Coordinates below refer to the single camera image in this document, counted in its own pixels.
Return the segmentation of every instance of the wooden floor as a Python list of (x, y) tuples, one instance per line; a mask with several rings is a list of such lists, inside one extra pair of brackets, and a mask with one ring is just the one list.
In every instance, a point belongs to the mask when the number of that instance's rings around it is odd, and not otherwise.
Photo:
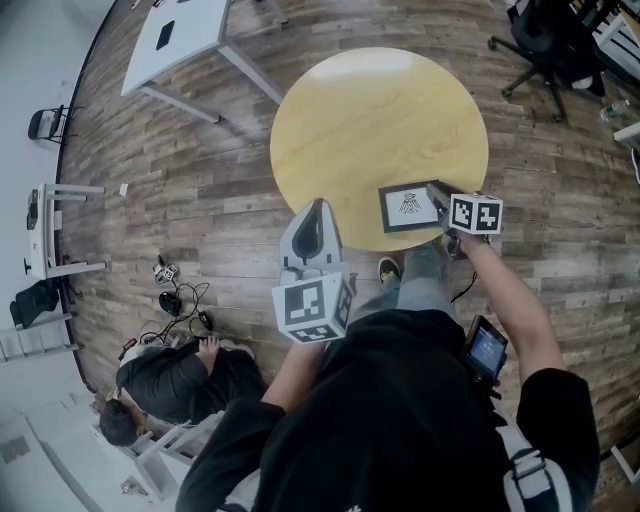
[[(628, 150), (598, 121), (600, 103), (563, 93), (570, 121), (552, 122), (539, 79), (510, 102), (500, 89), (525, 70), (516, 56), (491, 52), (508, 38), (501, 0), (280, 0), (291, 18), (281, 30), (263, 4), (237, 0), (229, 33), (287, 90), (306, 70), (338, 52), (404, 48), (450, 70), (473, 94), (489, 133), (484, 190), (506, 205), (495, 245), (549, 308), (571, 369), (591, 386), (601, 448), (640, 428), (640, 187)], [(202, 299), (217, 328), (252, 340), (267, 379), (287, 349), (278, 334), (271, 287), (277, 243), (292, 213), (269, 163), (276, 105), (223, 57), (211, 53), (170, 73), (167, 87), (219, 110), (208, 124), (158, 100), (120, 96), (129, 56), (150, 8), (120, 1), (92, 56), (77, 98), (61, 181), (107, 187), (104, 197), (65, 204), (63, 253), (108, 262), (108, 272), (74, 277), (84, 293), (73, 320), (90, 382), (113, 385), (121, 346), (143, 324), (164, 325), (151, 268), (158, 254), (180, 267), (181, 282), (210, 284)], [(623, 93), (607, 81), (608, 99)], [(118, 190), (128, 183), (126, 197)], [(360, 273), (358, 301), (378, 289), (378, 254), (346, 250)], [(470, 277), (450, 269), (452, 289)], [(481, 285), (457, 303), (465, 325), (491, 315)], [(503, 392), (513, 409), (519, 385), (507, 365)], [(624, 486), (603, 466), (594, 509), (609, 510)]]

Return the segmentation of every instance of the smartphone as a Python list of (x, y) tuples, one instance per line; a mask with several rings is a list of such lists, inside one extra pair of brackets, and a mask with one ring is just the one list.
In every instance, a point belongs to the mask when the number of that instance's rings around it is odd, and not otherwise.
[(175, 21), (170, 21), (162, 27), (160, 37), (158, 38), (158, 44), (156, 45), (156, 50), (160, 50), (169, 44), (169, 39), (171, 39), (171, 32), (173, 32), (173, 26), (175, 23)]
[(473, 320), (464, 346), (465, 364), (495, 385), (507, 360), (507, 339), (482, 315)]

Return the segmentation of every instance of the seated person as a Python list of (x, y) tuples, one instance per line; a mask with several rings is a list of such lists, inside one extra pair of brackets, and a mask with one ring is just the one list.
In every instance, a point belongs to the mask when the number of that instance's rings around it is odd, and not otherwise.
[(139, 343), (122, 359), (100, 430), (112, 445), (131, 446), (147, 430), (146, 414), (197, 424), (234, 398), (260, 399), (266, 386), (253, 359), (248, 347), (213, 336), (178, 349), (159, 340)]

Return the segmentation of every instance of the jeans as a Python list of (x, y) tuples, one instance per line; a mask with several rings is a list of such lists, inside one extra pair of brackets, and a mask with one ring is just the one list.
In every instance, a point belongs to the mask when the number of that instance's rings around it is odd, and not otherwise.
[(436, 309), (458, 322), (451, 299), (447, 296), (442, 273), (444, 262), (432, 245), (411, 249), (404, 254), (404, 274), (388, 278), (380, 295), (365, 302), (351, 314), (349, 323), (386, 309), (424, 311)]

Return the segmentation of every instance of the phone screen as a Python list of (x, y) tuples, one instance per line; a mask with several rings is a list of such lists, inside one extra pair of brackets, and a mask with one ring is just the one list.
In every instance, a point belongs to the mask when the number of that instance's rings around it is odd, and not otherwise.
[(484, 366), (492, 375), (497, 375), (506, 350), (504, 342), (482, 327), (478, 329), (471, 347), (471, 357)]
[(160, 37), (158, 38), (158, 44), (156, 45), (156, 50), (164, 48), (169, 44), (169, 39), (171, 39), (171, 32), (173, 32), (173, 25), (175, 25), (175, 21), (170, 21), (160, 31)]

